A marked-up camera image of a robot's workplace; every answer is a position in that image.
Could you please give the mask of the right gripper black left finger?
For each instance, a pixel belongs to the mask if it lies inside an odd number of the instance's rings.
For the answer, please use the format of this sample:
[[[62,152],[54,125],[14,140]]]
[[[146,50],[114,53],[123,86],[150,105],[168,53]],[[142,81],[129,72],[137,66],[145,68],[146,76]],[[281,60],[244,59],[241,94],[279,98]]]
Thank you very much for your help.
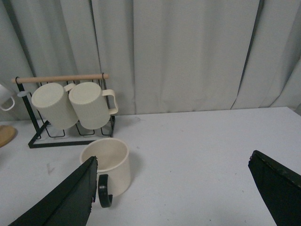
[[[90,157],[11,226],[85,226],[96,196],[97,158]]]

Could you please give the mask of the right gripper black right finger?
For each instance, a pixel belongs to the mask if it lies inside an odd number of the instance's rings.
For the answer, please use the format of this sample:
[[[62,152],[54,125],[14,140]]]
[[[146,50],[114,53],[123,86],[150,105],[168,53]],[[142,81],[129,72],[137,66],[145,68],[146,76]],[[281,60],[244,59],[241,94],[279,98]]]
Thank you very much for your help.
[[[301,176],[255,150],[248,167],[257,189],[278,226],[301,224]]]

